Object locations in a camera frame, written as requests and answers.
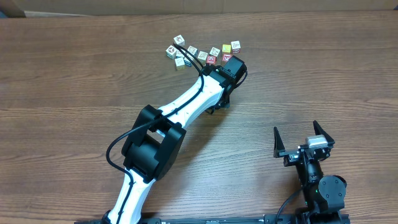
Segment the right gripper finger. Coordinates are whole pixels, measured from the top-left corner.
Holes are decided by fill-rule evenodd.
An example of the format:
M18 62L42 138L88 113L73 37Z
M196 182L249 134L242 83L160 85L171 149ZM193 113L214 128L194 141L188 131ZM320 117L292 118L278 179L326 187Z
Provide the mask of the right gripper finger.
M323 128L319 125L319 123L316 120L313 121L313 128L316 135L323 135L325 137L329 146L335 144L335 140L326 131L323 130Z
M280 136L279 131L276 126L274 127L273 131L274 131L274 153L273 153L273 155L275 158L283 157L284 153L285 153L285 147L284 147L281 136Z

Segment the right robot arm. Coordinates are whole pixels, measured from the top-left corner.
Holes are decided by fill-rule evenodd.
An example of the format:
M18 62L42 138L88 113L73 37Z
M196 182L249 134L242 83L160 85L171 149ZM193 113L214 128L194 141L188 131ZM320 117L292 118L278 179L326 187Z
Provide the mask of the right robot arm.
M294 151L287 151L279 130L274 128L274 157L283 158L284 166L296 167L301 187L280 206L274 223L349 224L348 215L342 214L345 207L347 182L339 175L325 175L320 162L330 157L335 140L317 121L313 121L315 134ZM303 194L306 206L298 208L287 218L282 217L286 205Z

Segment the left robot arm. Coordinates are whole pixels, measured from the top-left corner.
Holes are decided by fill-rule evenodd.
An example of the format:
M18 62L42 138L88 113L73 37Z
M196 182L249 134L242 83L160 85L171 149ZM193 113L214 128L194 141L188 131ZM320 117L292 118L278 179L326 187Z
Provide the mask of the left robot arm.
M121 171L124 180L115 206L101 223L139 223L150 188L177 158L185 129L206 110L227 108L230 94L247 74L245 63L235 56L223 66L206 64L196 82L176 100L140 111L132 129L106 150L108 164Z

